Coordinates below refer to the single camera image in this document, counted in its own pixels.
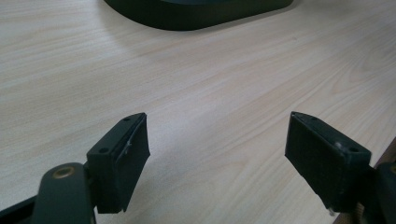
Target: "light wood grain surface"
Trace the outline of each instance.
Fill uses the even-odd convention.
[[[0,2],[0,209],[148,114],[128,211],[99,223],[332,223],[284,157],[290,111],[373,151],[396,135],[396,2],[296,0],[193,32],[102,0]]]

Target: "table surface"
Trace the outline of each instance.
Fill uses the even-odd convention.
[[[0,209],[146,112],[151,157],[99,223],[332,223],[284,157],[289,115],[373,151],[396,135],[396,2],[296,0],[192,32],[102,0],[0,2]]]

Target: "wood grain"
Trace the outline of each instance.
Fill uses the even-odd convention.
[[[194,32],[101,0],[0,2],[0,209],[145,111],[151,157],[99,223],[332,223],[286,160],[290,111],[373,151],[396,135],[396,2],[296,0]]]

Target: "black plastic part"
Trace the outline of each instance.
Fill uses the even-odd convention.
[[[387,223],[396,223],[396,163],[382,163],[377,167],[376,196]]]
[[[35,196],[0,212],[1,224],[28,224],[33,214]]]
[[[67,163],[50,169],[41,180],[32,224],[95,223],[85,170]]]
[[[326,208],[350,212],[359,179],[371,167],[371,152],[315,117],[292,112],[286,157]]]
[[[292,0],[105,0],[121,15],[150,27],[189,31],[281,9]]]
[[[99,213],[118,213],[128,207],[149,157],[146,120],[144,113],[120,120],[87,153]]]

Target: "wooden table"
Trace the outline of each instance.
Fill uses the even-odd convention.
[[[396,2],[296,0],[193,32],[102,0],[0,2],[0,209],[148,114],[128,211],[99,223],[332,223],[284,157],[290,111],[373,151],[396,135]]]

